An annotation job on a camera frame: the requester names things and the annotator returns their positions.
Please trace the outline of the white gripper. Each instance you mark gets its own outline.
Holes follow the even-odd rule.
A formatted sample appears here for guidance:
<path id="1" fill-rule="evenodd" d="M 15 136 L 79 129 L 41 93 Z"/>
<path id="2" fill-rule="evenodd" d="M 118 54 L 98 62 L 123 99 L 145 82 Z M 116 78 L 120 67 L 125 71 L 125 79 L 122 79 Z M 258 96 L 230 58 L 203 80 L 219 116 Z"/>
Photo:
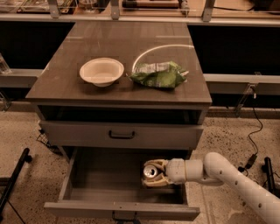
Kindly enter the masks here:
<path id="1" fill-rule="evenodd" d="M 186 168 L 185 160 L 182 158 L 174 158 L 171 160 L 153 159 L 144 163 L 144 167 L 153 165 L 159 170 L 165 169 L 166 177 L 159 177 L 154 179 L 143 179 L 142 183 L 148 187 L 161 187 L 170 184 L 184 184 L 186 182 Z"/>

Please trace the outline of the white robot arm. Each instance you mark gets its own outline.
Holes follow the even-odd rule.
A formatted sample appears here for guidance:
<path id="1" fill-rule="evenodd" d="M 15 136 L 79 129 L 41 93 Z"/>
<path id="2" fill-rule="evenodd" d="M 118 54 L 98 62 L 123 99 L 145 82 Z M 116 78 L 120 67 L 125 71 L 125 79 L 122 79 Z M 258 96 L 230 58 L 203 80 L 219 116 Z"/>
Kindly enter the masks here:
<path id="1" fill-rule="evenodd" d="M 267 224 L 280 224 L 280 199 L 239 172 L 225 157 L 209 152 L 203 160 L 182 158 L 153 159 L 143 165 L 142 183 L 148 187 L 197 182 L 235 189 Z"/>

